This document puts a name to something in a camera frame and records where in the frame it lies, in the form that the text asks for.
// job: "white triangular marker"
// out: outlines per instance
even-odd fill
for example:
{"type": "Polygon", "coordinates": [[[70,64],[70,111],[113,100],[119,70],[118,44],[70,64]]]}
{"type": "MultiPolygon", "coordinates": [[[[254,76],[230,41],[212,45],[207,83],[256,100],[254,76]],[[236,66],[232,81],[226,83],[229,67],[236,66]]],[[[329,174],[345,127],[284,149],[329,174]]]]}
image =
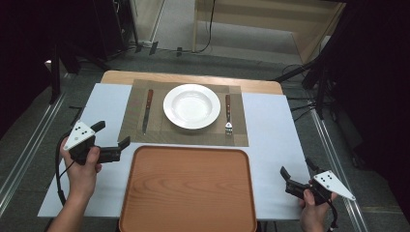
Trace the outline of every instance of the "white triangular marker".
{"type": "Polygon", "coordinates": [[[323,188],[344,196],[350,200],[356,200],[356,197],[344,186],[332,171],[322,172],[315,175],[314,180],[323,188]]]}
{"type": "Polygon", "coordinates": [[[94,133],[95,132],[90,127],[80,121],[77,121],[72,132],[70,133],[70,137],[67,140],[66,145],[64,146],[64,150],[69,151],[71,148],[93,136],[94,133]]]}

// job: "human hand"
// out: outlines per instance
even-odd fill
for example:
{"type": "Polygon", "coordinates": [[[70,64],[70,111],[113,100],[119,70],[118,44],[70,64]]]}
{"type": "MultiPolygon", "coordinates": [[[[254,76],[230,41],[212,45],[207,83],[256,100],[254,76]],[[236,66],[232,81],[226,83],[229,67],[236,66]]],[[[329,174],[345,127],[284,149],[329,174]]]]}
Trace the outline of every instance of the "human hand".
{"type": "MultiPolygon", "coordinates": [[[[68,151],[63,149],[68,138],[65,138],[60,147],[60,154],[64,159],[66,167],[69,167],[73,160],[68,151]]],[[[94,193],[97,181],[97,173],[99,173],[103,166],[97,163],[100,157],[100,148],[92,147],[88,153],[87,160],[84,165],[73,163],[67,170],[70,180],[70,193],[68,199],[76,199],[81,202],[88,202],[94,193]]]]}
{"type": "MultiPolygon", "coordinates": [[[[335,200],[337,194],[332,192],[331,199],[335,200]]],[[[304,191],[304,199],[300,200],[300,205],[304,209],[301,214],[301,227],[305,232],[323,232],[324,220],[330,206],[327,203],[316,206],[313,193],[309,189],[304,191]]]]}

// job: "cable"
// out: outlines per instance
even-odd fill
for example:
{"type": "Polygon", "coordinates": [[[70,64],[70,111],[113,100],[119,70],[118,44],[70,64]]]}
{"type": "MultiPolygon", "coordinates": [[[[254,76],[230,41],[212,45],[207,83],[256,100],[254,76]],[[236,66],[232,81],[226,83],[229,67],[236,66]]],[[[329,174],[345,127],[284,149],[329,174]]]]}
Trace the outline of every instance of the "cable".
{"type": "Polygon", "coordinates": [[[309,110],[303,112],[301,115],[299,115],[299,117],[297,117],[296,119],[294,119],[293,122],[296,123],[296,121],[298,121],[299,119],[301,119],[304,115],[306,115],[307,113],[309,113],[309,112],[310,112],[312,109],[314,109],[314,108],[315,108],[315,107],[310,108],[309,110]]]}
{"type": "Polygon", "coordinates": [[[206,48],[208,48],[209,44],[211,43],[211,38],[212,38],[212,22],[214,20],[214,12],[215,12],[215,1],[214,0],[214,5],[212,6],[212,11],[211,11],[211,20],[209,23],[209,40],[208,43],[206,44],[206,46],[204,48],[202,48],[199,51],[195,51],[195,53],[201,53],[202,51],[204,51],[206,48]]]}
{"type": "MultiPolygon", "coordinates": [[[[163,51],[170,51],[170,52],[176,52],[176,53],[187,53],[187,54],[199,54],[201,52],[203,52],[204,50],[206,50],[206,48],[208,48],[208,46],[211,43],[211,39],[212,39],[212,23],[214,21],[214,12],[215,12],[215,2],[216,0],[214,0],[214,4],[212,6],[212,11],[211,11],[211,19],[210,19],[210,24],[209,24],[209,39],[208,39],[208,43],[206,44],[206,46],[198,51],[191,51],[191,50],[173,50],[173,49],[165,49],[165,48],[156,48],[156,50],[163,50],[163,51]]],[[[150,46],[141,46],[141,48],[148,48],[151,49],[150,46]]]]}
{"type": "Polygon", "coordinates": [[[108,62],[109,62],[109,61],[113,61],[113,60],[117,59],[120,55],[126,53],[127,51],[131,51],[131,50],[134,50],[134,49],[137,49],[137,48],[138,48],[137,45],[129,45],[129,47],[127,47],[127,49],[124,49],[124,50],[121,50],[121,51],[119,51],[119,52],[117,52],[117,53],[115,53],[115,54],[109,55],[109,56],[107,57],[107,60],[106,60],[106,61],[108,61],[108,62]]]}
{"type": "Polygon", "coordinates": [[[82,113],[82,111],[84,110],[84,107],[80,107],[80,106],[69,106],[70,109],[76,109],[77,112],[72,120],[72,122],[70,123],[70,126],[73,127],[76,123],[76,121],[79,119],[80,114],[82,113]]]}
{"type": "Polygon", "coordinates": [[[64,170],[61,174],[60,174],[60,176],[59,176],[59,178],[61,179],[61,177],[64,175],[64,173],[66,173],[67,172],[67,170],[69,170],[70,169],[70,167],[72,167],[73,166],[73,164],[74,164],[74,161],[72,162],[72,163],[70,163],[70,165],[68,166],[68,167],[66,167],[66,170],[64,170]]]}
{"type": "Polygon", "coordinates": [[[308,70],[309,70],[309,69],[304,69],[304,66],[303,66],[303,65],[293,64],[293,65],[288,65],[288,66],[286,66],[285,68],[283,68],[283,69],[282,69],[282,75],[284,75],[284,71],[285,71],[287,68],[292,67],[292,66],[298,66],[299,68],[302,68],[304,71],[308,71],[308,70]]]}
{"type": "MultiPolygon", "coordinates": [[[[330,105],[332,105],[331,102],[323,102],[323,106],[330,106],[330,105]]],[[[303,108],[306,108],[306,107],[316,107],[316,102],[309,103],[309,104],[306,104],[306,105],[303,105],[303,106],[298,106],[298,107],[290,108],[290,111],[293,112],[293,111],[296,111],[296,110],[299,110],[299,109],[303,109],[303,108]]]]}
{"type": "Polygon", "coordinates": [[[331,232],[331,231],[334,231],[336,228],[338,228],[338,226],[336,224],[336,222],[337,222],[337,210],[336,210],[335,206],[333,205],[332,200],[329,199],[327,202],[328,202],[329,206],[332,208],[332,214],[334,216],[334,219],[331,223],[331,226],[328,229],[328,232],[331,232]]]}
{"type": "Polygon", "coordinates": [[[208,35],[208,37],[209,37],[209,40],[211,40],[211,35],[210,35],[210,30],[208,29],[208,21],[205,21],[205,30],[206,30],[206,34],[208,35]]]}
{"type": "Polygon", "coordinates": [[[50,225],[51,225],[51,223],[52,223],[53,221],[54,221],[54,217],[52,217],[52,218],[48,221],[47,225],[46,225],[45,228],[44,228],[44,232],[48,231],[48,228],[50,227],[50,225]]]}
{"type": "Polygon", "coordinates": [[[120,12],[120,3],[114,0],[113,4],[114,4],[114,7],[117,6],[117,9],[115,9],[115,11],[118,14],[120,12]]]}
{"type": "Polygon", "coordinates": [[[288,100],[312,100],[311,98],[293,98],[293,97],[286,97],[288,100]]]}
{"type": "Polygon", "coordinates": [[[58,197],[60,198],[61,204],[64,206],[64,204],[66,204],[66,196],[64,195],[63,190],[61,189],[61,176],[60,176],[60,147],[61,144],[63,143],[64,138],[66,138],[67,136],[70,135],[72,131],[67,131],[65,132],[59,139],[58,143],[57,143],[57,147],[55,150],[55,180],[57,183],[57,193],[58,193],[58,197]]]}

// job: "wooden table edge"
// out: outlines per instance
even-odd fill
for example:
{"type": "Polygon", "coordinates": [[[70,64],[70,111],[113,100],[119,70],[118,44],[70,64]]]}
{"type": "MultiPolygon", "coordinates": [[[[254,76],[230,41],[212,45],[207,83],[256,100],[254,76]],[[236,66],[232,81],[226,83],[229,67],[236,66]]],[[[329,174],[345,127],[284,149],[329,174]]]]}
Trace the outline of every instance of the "wooden table edge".
{"type": "Polygon", "coordinates": [[[135,79],[154,80],[162,82],[181,82],[195,84],[214,84],[241,86],[244,93],[283,95],[280,84],[267,80],[248,80],[211,75],[188,75],[162,72],[125,72],[107,71],[102,76],[101,83],[132,85],[135,79]]]}

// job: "wooden tray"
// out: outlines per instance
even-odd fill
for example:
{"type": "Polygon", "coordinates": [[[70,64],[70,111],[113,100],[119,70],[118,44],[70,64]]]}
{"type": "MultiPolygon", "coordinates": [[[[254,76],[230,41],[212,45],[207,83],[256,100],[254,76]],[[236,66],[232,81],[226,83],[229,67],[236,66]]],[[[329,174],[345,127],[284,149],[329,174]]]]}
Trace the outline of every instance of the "wooden tray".
{"type": "Polygon", "coordinates": [[[138,148],[120,230],[255,231],[248,155],[230,149],[138,148]]]}

